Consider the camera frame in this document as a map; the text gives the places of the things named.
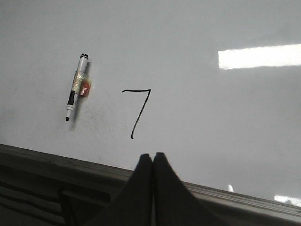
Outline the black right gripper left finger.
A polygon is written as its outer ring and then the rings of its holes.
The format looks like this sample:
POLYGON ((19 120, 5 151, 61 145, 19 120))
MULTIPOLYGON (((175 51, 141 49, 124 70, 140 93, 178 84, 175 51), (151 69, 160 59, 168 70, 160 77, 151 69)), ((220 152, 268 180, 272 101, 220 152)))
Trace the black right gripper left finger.
POLYGON ((150 226, 152 195, 152 160, 148 154, 142 154, 120 193, 87 225, 150 226))

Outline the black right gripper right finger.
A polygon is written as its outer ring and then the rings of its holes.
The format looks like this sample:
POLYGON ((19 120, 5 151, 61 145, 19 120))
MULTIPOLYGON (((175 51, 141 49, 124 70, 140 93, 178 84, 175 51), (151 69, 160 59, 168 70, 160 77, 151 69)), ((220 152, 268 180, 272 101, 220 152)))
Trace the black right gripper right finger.
POLYGON ((222 226, 223 220, 195 198, 164 153, 153 160, 155 221, 158 226, 222 226))

